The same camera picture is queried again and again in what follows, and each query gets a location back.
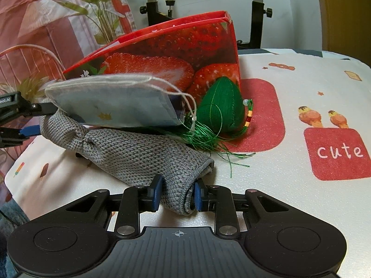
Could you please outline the light blue fabric pouch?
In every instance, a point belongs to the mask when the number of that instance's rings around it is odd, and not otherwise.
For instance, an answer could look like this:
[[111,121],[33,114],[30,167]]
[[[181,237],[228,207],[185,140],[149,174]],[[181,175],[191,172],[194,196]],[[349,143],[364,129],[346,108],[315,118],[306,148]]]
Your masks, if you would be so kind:
[[45,95],[76,121],[110,128],[180,126],[186,112],[195,129],[193,96],[165,79],[139,73],[115,73],[50,84]]

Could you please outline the printed backdrop curtain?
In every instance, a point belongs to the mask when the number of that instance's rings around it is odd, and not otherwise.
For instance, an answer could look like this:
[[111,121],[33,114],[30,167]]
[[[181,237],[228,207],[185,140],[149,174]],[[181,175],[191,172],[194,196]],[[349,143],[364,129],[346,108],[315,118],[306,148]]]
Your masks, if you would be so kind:
[[127,0],[1,0],[1,94],[39,102],[65,69],[135,28]]

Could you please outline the cartoon print tablecloth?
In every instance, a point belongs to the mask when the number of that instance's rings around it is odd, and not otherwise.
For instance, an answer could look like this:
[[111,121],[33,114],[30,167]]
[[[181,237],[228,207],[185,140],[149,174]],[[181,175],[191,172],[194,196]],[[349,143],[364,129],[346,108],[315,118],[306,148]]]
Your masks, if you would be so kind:
[[[214,171],[204,181],[234,193],[260,190],[334,225],[348,245],[338,275],[370,277],[370,66],[335,53],[281,51],[240,56],[253,118],[230,150],[256,154],[233,160],[241,165],[213,155]],[[300,120],[304,106],[323,127]],[[335,126],[328,111],[349,128]],[[30,220],[99,188],[116,194],[128,187],[43,137],[15,161],[5,184]]]

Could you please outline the wooden door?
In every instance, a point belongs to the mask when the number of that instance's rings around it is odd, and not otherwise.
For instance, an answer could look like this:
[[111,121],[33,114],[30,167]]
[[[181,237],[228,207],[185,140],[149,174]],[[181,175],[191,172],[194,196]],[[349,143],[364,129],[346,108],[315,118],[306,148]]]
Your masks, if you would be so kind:
[[323,49],[370,65],[370,0],[319,0]]

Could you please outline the red strawberry cardboard box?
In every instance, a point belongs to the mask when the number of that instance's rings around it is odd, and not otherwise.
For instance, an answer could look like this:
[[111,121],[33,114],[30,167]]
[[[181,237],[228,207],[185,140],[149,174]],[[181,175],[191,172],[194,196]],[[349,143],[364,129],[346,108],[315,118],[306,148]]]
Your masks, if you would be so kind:
[[219,77],[241,82],[235,29],[226,11],[196,14],[118,37],[64,71],[67,79],[149,73],[201,101]]

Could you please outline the black exercise bike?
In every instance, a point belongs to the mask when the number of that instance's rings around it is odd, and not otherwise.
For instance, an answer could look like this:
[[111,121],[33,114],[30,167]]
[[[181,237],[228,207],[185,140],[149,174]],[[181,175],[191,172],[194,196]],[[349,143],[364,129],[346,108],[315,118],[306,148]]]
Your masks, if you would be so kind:
[[[167,0],[157,0],[158,9],[166,12]],[[253,2],[263,3],[271,17],[262,20],[261,48],[290,48],[294,44],[293,14],[290,0],[173,0],[173,17],[182,18],[212,11],[227,11],[234,23],[237,40],[250,43],[256,40],[252,30]]]

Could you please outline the grey knitted cloth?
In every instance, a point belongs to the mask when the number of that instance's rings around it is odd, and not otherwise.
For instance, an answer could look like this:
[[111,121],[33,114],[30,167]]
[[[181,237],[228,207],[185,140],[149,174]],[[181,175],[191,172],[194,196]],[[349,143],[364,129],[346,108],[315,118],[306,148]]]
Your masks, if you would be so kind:
[[40,131],[57,146],[80,154],[129,186],[148,186],[156,175],[162,176],[161,202],[179,215],[194,211],[195,182],[214,168],[208,155],[170,137],[89,129],[62,111],[42,116]]

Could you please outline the green zongzi sachet with tassel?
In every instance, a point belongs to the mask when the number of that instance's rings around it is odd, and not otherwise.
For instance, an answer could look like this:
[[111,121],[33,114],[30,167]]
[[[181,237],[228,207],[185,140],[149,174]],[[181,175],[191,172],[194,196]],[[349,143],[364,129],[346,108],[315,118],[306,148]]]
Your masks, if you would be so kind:
[[188,112],[179,127],[165,132],[198,151],[217,154],[230,167],[233,159],[246,159],[253,153],[235,153],[227,143],[243,137],[250,127],[253,101],[242,97],[239,86],[228,77],[219,77],[197,107]]

